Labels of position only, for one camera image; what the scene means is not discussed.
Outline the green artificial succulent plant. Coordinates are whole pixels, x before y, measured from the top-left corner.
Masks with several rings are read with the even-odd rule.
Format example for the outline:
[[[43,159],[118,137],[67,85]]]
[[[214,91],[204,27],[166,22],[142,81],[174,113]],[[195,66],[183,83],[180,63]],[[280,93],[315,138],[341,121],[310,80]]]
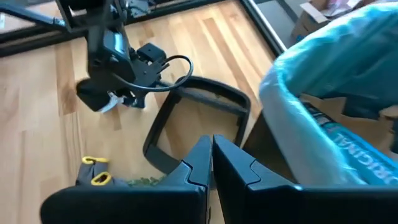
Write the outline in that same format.
[[[155,186],[159,184],[162,180],[166,178],[166,175],[163,175],[161,177],[140,177],[139,179],[131,179],[131,180],[126,180],[125,183],[128,184],[130,187],[142,187],[142,186]]]

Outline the brown paper bag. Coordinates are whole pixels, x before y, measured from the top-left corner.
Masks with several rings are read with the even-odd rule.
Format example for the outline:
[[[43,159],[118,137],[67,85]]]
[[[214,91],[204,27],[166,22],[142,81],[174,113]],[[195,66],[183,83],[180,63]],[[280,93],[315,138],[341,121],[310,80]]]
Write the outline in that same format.
[[[343,114],[346,97],[320,99],[315,96],[301,94],[300,99],[311,103],[314,107],[362,137],[372,146],[386,155],[392,153],[393,142],[398,131],[393,124],[398,121],[398,105],[384,108],[379,112],[378,119],[355,118]]]

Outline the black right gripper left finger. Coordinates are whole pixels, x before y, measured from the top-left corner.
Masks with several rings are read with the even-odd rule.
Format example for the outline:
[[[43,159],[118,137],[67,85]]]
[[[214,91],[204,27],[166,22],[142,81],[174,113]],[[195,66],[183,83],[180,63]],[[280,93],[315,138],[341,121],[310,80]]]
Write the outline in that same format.
[[[201,136],[155,186],[62,189],[40,208],[42,224],[208,224],[212,140]]]

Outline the blue foil snack packet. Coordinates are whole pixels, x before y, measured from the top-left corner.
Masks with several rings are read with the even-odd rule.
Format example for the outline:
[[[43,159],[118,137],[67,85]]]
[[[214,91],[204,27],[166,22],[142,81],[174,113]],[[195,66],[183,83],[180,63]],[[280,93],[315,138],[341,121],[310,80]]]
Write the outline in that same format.
[[[370,185],[398,185],[398,165],[391,159],[309,102],[303,105],[363,181]]]

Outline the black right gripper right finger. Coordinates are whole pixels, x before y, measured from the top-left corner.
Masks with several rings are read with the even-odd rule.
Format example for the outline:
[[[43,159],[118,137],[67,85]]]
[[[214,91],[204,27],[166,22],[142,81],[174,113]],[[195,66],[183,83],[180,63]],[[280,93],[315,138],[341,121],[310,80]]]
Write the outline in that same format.
[[[294,184],[222,135],[213,170],[226,224],[398,224],[398,187]]]

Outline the open cardboard box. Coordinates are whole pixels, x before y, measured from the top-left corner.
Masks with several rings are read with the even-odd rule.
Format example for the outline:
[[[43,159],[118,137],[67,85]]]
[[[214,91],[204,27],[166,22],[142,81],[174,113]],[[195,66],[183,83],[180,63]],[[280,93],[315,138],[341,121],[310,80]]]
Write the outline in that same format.
[[[300,5],[301,15],[295,23],[292,38],[299,42],[307,35],[377,0],[308,0]]]

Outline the blue trash bag liner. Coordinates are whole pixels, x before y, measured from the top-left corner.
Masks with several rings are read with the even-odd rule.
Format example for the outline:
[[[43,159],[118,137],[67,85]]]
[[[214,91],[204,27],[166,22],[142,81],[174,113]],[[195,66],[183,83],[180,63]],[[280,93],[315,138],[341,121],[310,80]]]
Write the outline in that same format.
[[[398,105],[398,2],[364,6],[309,34],[274,61],[259,87],[263,117],[298,182],[370,185],[301,94],[346,97],[343,114],[355,118],[378,119],[382,109]],[[378,152],[398,165],[398,134],[390,155]]]

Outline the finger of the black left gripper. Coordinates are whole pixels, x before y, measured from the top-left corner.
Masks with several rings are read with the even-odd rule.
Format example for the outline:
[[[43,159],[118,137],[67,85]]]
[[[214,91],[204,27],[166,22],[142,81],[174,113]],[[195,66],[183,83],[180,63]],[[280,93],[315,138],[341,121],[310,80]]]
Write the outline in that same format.
[[[133,108],[145,108],[146,91],[123,90],[123,104]]]
[[[94,112],[107,112],[112,108],[109,91],[100,89],[90,78],[77,82],[76,95]]]

